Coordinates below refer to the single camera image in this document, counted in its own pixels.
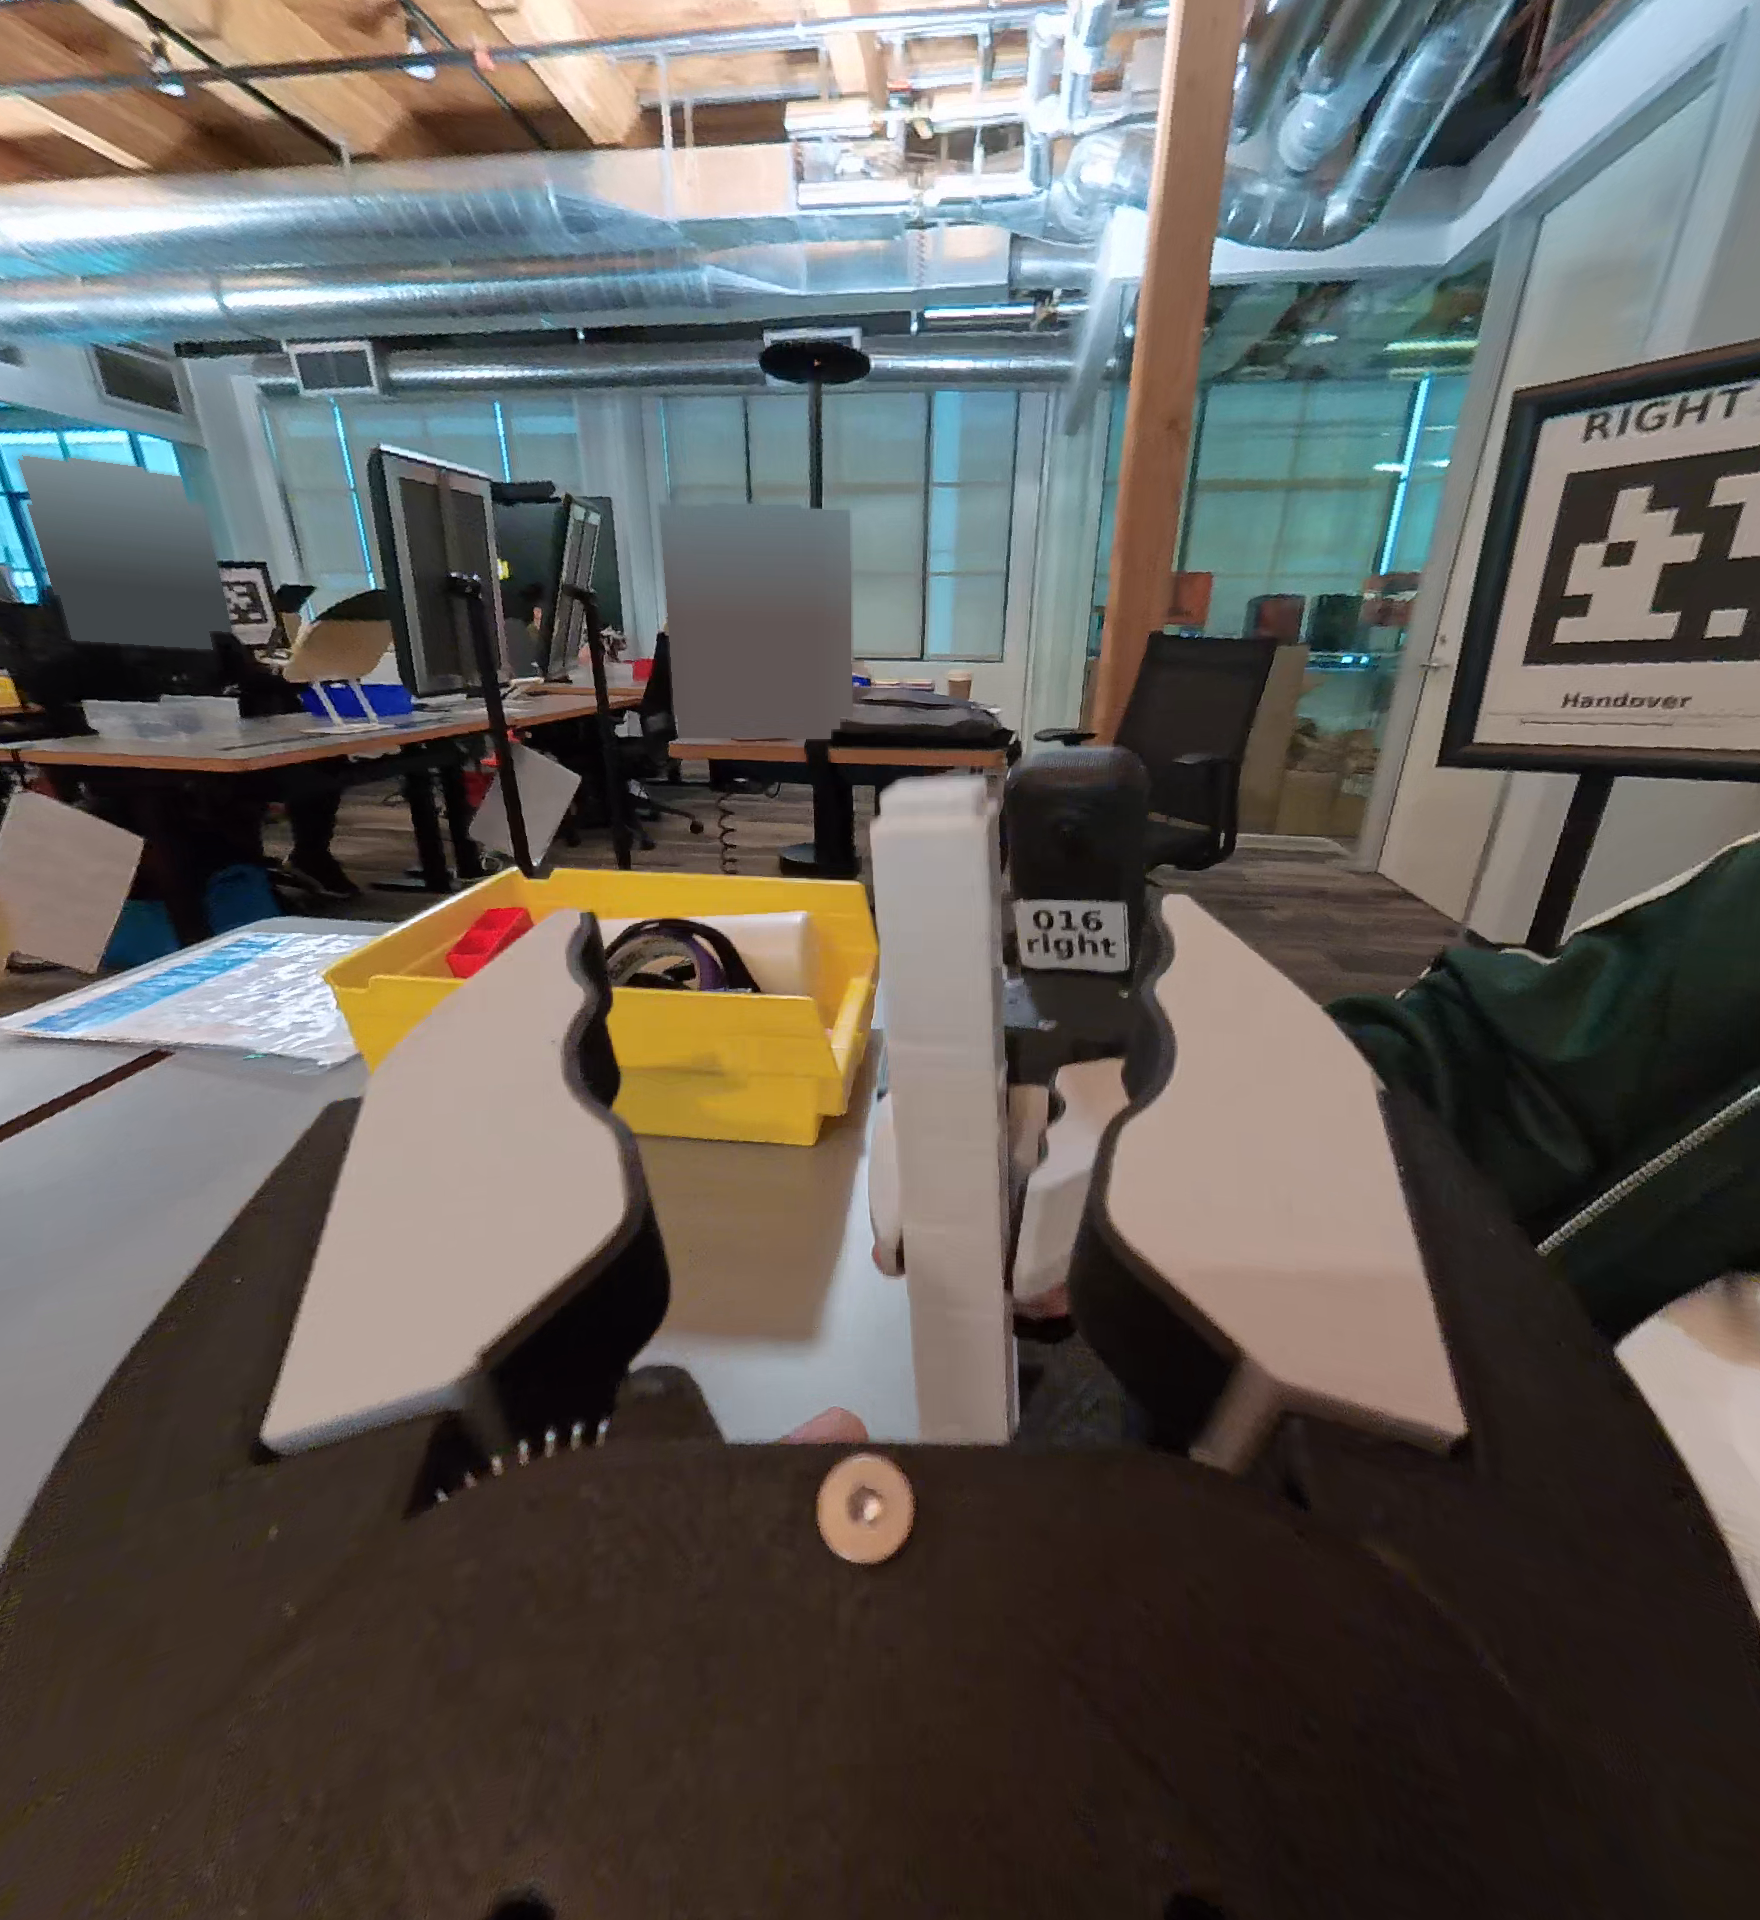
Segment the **yellow storage bin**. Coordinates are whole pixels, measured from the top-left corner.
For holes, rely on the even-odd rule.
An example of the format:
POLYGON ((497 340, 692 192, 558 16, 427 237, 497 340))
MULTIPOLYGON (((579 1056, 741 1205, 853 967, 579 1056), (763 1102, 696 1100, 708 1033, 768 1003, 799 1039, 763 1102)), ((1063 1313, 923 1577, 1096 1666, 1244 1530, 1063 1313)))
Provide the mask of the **yellow storage bin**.
POLYGON ((487 879, 394 924, 326 972, 368 1069, 384 1063, 462 979, 446 951, 487 908, 534 923, 591 914, 602 945, 637 920, 804 911, 817 924, 819 996, 614 988, 606 1018, 621 1069, 616 1114, 638 1136, 815 1146, 846 1114, 868 1051, 879 941, 856 881, 556 869, 487 879))

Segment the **grey desk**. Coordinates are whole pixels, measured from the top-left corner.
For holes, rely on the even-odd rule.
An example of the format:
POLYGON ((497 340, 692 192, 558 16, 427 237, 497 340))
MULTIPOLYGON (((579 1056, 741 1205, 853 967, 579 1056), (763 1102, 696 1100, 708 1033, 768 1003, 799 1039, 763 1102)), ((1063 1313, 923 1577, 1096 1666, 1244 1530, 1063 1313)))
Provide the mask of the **grey desk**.
MULTIPOLYGON (((831 1409, 920 1439, 909 1289, 873 1260, 876 1064, 813 1146, 638 1143, 673 1275, 645 1365, 690 1373, 732 1442, 831 1409)), ((0 1567, 133 1345, 364 1076, 0 1030, 0 1567)))

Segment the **person's right forearm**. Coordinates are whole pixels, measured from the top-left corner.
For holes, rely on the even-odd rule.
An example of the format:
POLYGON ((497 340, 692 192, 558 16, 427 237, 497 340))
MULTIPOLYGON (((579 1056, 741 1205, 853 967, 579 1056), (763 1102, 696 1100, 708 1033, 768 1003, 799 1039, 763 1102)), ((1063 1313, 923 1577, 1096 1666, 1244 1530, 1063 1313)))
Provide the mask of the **person's right forearm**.
POLYGON ((1550 958, 1450 947, 1324 1010, 1610 1341, 1760 1272, 1760 830, 1550 958))

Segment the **black framed marker sign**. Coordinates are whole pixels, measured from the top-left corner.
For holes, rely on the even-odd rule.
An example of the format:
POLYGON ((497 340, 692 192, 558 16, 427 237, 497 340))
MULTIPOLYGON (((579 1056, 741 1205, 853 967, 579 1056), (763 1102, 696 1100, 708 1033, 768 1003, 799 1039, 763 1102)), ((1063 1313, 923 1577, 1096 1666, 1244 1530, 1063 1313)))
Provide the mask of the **black framed marker sign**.
POLYGON ((1437 758, 1574 778, 1541 955, 1618 780, 1760 787, 1760 340, 1517 392, 1437 758))

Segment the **printed paper sheet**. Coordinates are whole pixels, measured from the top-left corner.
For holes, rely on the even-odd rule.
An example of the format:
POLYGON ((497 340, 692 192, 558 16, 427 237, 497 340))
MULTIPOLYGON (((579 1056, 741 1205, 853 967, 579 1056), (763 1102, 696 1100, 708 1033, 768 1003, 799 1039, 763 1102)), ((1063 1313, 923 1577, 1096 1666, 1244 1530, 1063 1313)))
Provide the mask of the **printed paper sheet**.
POLYGON ((370 924, 241 928, 0 1020, 55 1045, 220 1053, 324 1073, 359 1046, 326 974, 366 949, 370 924))

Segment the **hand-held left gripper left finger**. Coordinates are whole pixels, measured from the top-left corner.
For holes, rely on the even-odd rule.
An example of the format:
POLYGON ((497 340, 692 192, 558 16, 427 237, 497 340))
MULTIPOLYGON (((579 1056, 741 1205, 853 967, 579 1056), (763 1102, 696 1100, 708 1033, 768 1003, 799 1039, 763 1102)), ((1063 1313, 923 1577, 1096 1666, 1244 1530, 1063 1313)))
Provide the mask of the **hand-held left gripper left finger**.
POLYGON ((287 1461, 436 1422, 475 1461, 585 1452, 673 1296, 614 1113, 593 914, 538 920, 427 1015, 283 1173, 293 1318, 263 1409, 287 1461))

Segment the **cardboard boxes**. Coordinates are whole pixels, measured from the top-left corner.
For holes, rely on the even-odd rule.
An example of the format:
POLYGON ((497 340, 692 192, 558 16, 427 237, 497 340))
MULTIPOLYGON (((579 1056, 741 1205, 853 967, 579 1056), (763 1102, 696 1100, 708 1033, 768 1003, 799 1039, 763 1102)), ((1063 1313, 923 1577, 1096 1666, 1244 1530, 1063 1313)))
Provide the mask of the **cardboard boxes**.
POLYGON ((1359 841, 1379 767, 1380 685, 1367 657, 1276 649, 1238 778, 1244 836, 1359 841))

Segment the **black bag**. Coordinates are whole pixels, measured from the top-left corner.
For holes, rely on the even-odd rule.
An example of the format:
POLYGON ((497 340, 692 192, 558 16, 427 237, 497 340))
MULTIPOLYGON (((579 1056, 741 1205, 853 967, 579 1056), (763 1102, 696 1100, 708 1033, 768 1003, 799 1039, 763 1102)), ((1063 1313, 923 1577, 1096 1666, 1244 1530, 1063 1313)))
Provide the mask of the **black bag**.
POLYGON ((831 734, 836 749, 1002 752, 1013 743, 992 708, 920 689, 865 689, 831 734))

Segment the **black floor stand pole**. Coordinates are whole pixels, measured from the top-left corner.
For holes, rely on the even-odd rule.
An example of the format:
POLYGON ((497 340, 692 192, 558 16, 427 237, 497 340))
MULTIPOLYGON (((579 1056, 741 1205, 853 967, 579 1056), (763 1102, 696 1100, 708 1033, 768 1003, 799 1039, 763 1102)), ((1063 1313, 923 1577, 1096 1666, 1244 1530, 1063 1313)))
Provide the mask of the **black floor stand pole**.
POLYGON ((507 694, 500 679, 503 654, 499 623, 492 614, 492 589, 483 577, 459 571, 448 573, 442 587, 450 612, 462 614, 466 653, 475 679, 481 685, 487 733, 497 765, 495 795, 500 798, 504 810, 510 861, 521 877, 532 881, 537 877, 537 865, 514 758, 514 736, 507 714, 507 694))
POLYGON ((601 620, 599 600, 593 589, 565 587, 563 590, 567 592, 571 606, 580 614, 585 630, 585 651, 589 657, 597 705, 597 739, 601 751, 605 819, 614 869, 628 873, 632 869, 635 834, 628 819, 628 783, 623 770, 623 756, 616 739, 613 692, 609 685, 606 637, 601 620))

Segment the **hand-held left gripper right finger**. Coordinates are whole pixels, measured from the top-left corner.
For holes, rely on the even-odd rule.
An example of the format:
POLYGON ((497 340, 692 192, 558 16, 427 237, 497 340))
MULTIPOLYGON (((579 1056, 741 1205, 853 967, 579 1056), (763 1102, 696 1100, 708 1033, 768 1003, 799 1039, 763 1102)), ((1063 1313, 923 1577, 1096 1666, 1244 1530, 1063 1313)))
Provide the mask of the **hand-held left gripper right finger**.
POLYGON ((1148 1447, 1243 1477, 1290 1419, 1444 1457, 1469 1434, 1382 1084, 1196 900, 1152 912, 1072 1315, 1148 1447))

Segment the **wooden post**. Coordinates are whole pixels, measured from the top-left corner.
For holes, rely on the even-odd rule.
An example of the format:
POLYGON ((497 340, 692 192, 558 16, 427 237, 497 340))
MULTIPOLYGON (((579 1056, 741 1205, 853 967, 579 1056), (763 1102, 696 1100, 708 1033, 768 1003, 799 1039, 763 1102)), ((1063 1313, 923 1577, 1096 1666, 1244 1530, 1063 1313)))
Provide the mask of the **wooden post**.
POLYGON ((1181 2, 1169 16, 1095 679, 1095 736, 1105 744, 1119 736, 1148 639, 1173 605, 1212 251, 1246 27, 1243 2, 1181 2))

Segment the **white leaning board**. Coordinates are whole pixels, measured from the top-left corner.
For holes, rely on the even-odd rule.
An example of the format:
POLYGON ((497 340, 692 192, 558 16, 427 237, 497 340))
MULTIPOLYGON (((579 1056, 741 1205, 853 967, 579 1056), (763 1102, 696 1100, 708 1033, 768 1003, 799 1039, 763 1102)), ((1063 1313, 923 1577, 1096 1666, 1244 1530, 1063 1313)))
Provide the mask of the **white leaning board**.
POLYGON ((510 861, 534 877, 551 853, 579 795, 580 772, 553 754, 514 741, 508 772, 499 772, 472 810, 469 832, 483 853, 510 861))
POLYGON ((96 974, 141 873, 144 841, 93 813, 20 790, 0 822, 11 955, 96 974))

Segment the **white segmented block bar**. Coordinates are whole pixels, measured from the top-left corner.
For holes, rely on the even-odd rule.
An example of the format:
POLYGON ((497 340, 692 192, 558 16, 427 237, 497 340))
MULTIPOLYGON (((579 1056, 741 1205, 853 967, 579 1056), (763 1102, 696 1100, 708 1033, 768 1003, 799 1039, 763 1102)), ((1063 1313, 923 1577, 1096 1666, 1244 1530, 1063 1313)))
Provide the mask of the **white segmented block bar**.
POLYGON ((930 1444, 1016 1428, 999 802, 904 780, 871 830, 896 1242, 930 1444))

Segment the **black disc pole fixture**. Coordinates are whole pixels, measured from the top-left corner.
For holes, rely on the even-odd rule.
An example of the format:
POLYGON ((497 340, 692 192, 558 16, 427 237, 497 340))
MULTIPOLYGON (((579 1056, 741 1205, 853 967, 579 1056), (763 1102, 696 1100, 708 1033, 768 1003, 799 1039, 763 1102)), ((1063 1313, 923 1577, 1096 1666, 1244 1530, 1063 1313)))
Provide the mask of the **black disc pole fixture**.
POLYGON ((807 495, 825 510, 825 394, 868 380, 873 358, 859 331, 766 335, 757 366, 766 382, 803 390, 807 495))

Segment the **black office chair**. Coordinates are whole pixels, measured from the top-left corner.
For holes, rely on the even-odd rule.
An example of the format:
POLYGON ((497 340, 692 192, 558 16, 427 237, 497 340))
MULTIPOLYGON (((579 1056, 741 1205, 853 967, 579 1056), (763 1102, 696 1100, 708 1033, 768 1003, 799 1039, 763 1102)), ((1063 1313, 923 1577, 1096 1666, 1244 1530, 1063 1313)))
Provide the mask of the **black office chair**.
POLYGON ((676 802, 663 802, 652 787, 675 775, 673 744, 678 739, 675 711, 673 643, 666 628, 655 635, 649 658, 649 676, 643 699, 635 708, 638 733, 619 739, 619 769, 630 842, 640 853, 652 853, 656 841, 649 827, 663 820, 686 822, 690 834, 703 836, 708 820, 676 802))
POLYGON ((1252 729, 1278 653, 1266 637, 1148 637, 1116 744, 1143 763, 1143 870, 1202 874, 1233 858, 1252 729))

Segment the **small cardboard panel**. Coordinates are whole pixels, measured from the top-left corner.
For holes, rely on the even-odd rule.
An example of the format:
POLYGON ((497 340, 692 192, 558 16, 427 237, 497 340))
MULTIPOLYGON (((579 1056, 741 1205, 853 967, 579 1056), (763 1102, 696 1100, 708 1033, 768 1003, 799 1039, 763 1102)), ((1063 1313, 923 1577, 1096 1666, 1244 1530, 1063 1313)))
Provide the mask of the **small cardboard panel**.
POLYGON ((298 628, 281 675, 293 687, 364 681, 392 651, 388 595, 384 589, 364 589, 298 628))

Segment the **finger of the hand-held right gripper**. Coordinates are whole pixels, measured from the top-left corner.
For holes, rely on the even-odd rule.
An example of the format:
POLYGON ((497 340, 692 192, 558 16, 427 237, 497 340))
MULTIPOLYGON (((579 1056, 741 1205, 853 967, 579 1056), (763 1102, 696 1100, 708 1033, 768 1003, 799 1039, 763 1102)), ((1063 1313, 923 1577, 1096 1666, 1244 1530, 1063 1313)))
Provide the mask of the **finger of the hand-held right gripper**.
POLYGON ((1112 1069, 1061 1069, 1048 1084, 1007 1092, 1008 1194, 1022 1200, 1033 1180, 1043 1194, 1083 1203, 1112 1127, 1112 1069))

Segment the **purple tape roll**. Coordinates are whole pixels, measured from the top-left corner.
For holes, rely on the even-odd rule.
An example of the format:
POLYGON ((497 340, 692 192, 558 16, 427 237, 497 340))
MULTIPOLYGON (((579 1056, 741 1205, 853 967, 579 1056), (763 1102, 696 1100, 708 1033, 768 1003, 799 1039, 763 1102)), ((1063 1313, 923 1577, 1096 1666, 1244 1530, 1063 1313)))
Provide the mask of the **purple tape roll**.
POLYGON ((621 991, 758 996, 764 988, 718 926, 684 918, 626 924, 605 943, 609 982, 621 991))

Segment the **black monitor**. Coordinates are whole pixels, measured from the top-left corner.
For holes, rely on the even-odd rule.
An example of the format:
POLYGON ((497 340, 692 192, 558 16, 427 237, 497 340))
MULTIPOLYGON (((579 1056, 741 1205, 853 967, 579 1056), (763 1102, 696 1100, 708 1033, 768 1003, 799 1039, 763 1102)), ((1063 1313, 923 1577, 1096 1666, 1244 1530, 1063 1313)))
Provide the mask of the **black monitor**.
POLYGON ((573 682, 587 663, 589 592, 606 628, 623 627, 614 502, 606 495, 532 487, 495 493, 504 649, 514 681, 573 682))
POLYGON ((478 697, 503 676, 495 478, 377 444, 364 505, 403 685, 420 700, 478 697))

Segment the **silver ventilation ducts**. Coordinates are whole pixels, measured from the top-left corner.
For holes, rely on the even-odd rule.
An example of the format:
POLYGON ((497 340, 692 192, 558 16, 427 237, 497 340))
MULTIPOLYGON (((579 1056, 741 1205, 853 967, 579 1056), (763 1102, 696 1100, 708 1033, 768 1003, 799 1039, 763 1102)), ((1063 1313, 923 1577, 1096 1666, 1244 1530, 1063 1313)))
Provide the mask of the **silver ventilation ducts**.
POLYGON ((1222 240, 1356 242, 1550 5, 0 5, 0 362, 839 312, 1061 331, 1226 58, 1222 240))

